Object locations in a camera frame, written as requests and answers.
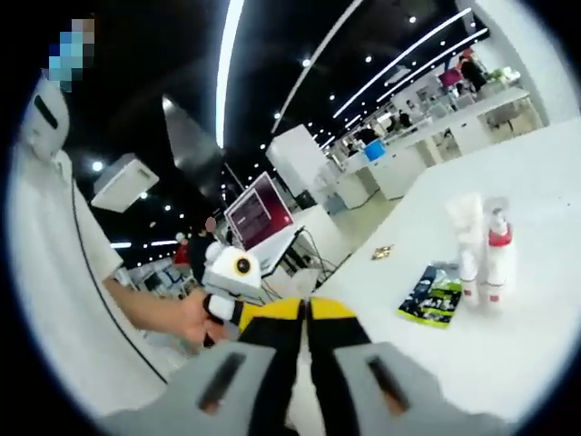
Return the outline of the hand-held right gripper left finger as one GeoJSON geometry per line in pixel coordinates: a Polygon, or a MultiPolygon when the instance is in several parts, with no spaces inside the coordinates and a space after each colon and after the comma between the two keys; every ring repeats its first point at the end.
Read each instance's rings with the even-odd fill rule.
{"type": "Polygon", "coordinates": [[[219,342],[172,377],[162,395],[98,423],[104,435],[289,435],[305,302],[259,306],[235,342],[219,342]]]}

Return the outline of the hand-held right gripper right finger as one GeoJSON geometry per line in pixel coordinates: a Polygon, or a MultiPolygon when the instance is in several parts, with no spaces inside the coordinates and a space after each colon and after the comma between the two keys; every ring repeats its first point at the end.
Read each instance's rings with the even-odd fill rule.
{"type": "Polygon", "coordinates": [[[306,309],[310,375],[329,435],[502,435],[503,420],[462,411],[437,378],[389,342],[373,342],[341,302],[306,309]]]}

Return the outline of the person's left hand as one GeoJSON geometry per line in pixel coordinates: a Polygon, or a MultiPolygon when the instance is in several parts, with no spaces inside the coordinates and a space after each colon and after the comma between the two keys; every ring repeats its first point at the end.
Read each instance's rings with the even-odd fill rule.
{"type": "Polygon", "coordinates": [[[198,346],[207,347],[227,339],[223,324],[214,321],[204,309],[207,294],[195,288],[187,297],[177,302],[173,333],[198,346]]]}

